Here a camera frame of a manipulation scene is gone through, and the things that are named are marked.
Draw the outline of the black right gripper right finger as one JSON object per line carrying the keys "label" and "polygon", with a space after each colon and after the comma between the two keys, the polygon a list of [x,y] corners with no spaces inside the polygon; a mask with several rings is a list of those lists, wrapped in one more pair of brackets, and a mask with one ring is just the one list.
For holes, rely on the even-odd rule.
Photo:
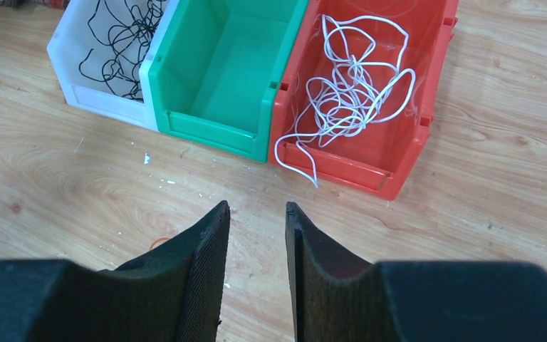
{"label": "black right gripper right finger", "polygon": [[547,271],[520,261],[370,263],[286,205],[297,341],[547,341]]}

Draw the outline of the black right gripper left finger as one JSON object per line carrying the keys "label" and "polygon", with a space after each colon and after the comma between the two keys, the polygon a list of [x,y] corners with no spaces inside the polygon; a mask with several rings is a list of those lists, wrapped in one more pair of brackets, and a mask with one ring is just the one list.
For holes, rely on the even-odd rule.
{"label": "black right gripper left finger", "polygon": [[0,260],[0,341],[213,341],[230,228],[222,201],[113,270]]}

